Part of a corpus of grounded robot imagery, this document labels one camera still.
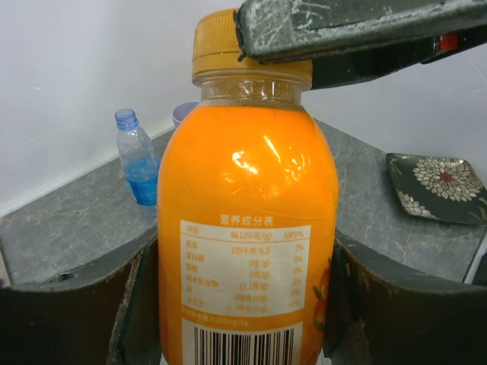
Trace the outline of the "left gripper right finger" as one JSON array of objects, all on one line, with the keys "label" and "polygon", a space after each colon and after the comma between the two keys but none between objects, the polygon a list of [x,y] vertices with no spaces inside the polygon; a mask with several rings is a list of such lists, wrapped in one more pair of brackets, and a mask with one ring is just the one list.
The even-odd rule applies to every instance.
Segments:
[{"label": "left gripper right finger", "polygon": [[323,352],[334,364],[484,364],[486,289],[336,232]]}]

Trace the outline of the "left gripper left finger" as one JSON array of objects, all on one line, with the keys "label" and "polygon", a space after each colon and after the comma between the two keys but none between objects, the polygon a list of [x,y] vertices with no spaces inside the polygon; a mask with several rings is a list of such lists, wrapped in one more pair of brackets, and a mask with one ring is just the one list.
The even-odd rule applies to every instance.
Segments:
[{"label": "left gripper left finger", "polygon": [[48,281],[3,288],[1,362],[158,364],[156,228]]}]

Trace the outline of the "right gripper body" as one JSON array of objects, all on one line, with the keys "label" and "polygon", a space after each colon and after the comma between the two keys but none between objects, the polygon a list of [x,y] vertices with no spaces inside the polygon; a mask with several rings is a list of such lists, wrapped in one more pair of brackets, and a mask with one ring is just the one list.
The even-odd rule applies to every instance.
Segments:
[{"label": "right gripper body", "polygon": [[458,53],[486,44],[486,26],[443,33],[435,38],[434,52],[422,65],[427,65],[454,56]]}]

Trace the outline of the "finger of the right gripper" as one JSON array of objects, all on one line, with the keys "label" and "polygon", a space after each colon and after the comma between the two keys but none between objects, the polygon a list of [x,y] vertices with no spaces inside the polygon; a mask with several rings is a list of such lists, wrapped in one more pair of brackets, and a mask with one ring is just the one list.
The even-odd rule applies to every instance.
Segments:
[{"label": "finger of the right gripper", "polygon": [[432,58],[438,51],[438,38],[429,36],[404,43],[381,46],[313,60],[312,89],[320,90],[360,84]]},{"label": "finger of the right gripper", "polygon": [[282,63],[482,26],[483,0],[245,1],[234,12],[243,57]]}]

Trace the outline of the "orange bottle cap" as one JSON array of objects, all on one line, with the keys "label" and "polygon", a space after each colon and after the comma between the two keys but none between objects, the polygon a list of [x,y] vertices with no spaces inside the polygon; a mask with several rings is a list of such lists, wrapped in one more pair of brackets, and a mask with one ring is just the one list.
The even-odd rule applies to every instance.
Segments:
[{"label": "orange bottle cap", "polygon": [[234,22],[234,8],[213,12],[203,17],[196,26],[193,41],[192,77],[220,70],[251,70],[298,76],[307,82],[312,80],[313,66],[310,60],[260,64],[241,55]]}]

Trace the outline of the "orange drink bottle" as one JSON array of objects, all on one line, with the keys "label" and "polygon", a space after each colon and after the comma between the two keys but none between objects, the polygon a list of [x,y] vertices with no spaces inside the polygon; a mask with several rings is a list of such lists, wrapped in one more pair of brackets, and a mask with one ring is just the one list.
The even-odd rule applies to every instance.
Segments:
[{"label": "orange drink bottle", "polygon": [[304,80],[199,75],[158,183],[159,316],[169,364],[315,364],[339,200]]}]

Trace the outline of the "blue water bottle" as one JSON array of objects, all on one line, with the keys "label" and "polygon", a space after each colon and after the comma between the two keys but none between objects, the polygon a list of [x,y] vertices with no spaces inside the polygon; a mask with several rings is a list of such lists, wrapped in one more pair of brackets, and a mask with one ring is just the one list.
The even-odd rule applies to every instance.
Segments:
[{"label": "blue water bottle", "polygon": [[120,109],[114,118],[119,160],[134,202],[141,214],[156,217],[160,159],[133,109]]}]

